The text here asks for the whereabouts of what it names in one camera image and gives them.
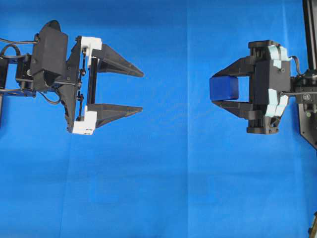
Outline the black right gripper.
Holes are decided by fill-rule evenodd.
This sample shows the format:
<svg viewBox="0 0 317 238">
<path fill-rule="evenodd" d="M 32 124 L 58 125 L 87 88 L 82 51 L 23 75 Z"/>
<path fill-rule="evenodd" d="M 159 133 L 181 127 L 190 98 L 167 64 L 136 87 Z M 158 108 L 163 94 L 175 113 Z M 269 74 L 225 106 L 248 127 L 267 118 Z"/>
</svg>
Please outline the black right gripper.
<svg viewBox="0 0 317 238">
<path fill-rule="evenodd" d="M 218 76 L 250 76 L 251 89 L 249 102 L 212 101 L 213 104 L 227 110 L 239 118 L 248 119 L 247 132 L 253 134 L 274 134 L 279 132 L 281 117 L 266 117 L 268 105 L 268 46 L 282 46 L 272 40 L 253 41 L 248 44 L 250 56 L 240 58 L 214 74 Z"/>
</svg>

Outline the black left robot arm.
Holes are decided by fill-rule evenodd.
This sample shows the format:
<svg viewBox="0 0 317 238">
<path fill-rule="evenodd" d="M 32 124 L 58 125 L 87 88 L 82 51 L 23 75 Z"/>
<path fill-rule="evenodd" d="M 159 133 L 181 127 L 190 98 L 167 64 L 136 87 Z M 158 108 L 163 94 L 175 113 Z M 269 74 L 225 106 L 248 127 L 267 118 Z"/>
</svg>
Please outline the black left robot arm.
<svg viewBox="0 0 317 238">
<path fill-rule="evenodd" d="M 67 55 L 68 36 L 51 28 L 35 35 L 31 54 L 22 54 L 15 42 L 15 55 L 0 53 L 1 96 L 35 97 L 53 92 L 65 109 L 67 131 L 91 135 L 111 121 L 142 111 L 140 107 L 97 104 L 98 73 L 142 77 L 143 73 L 100 38 L 78 36 Z"/>
</svg>

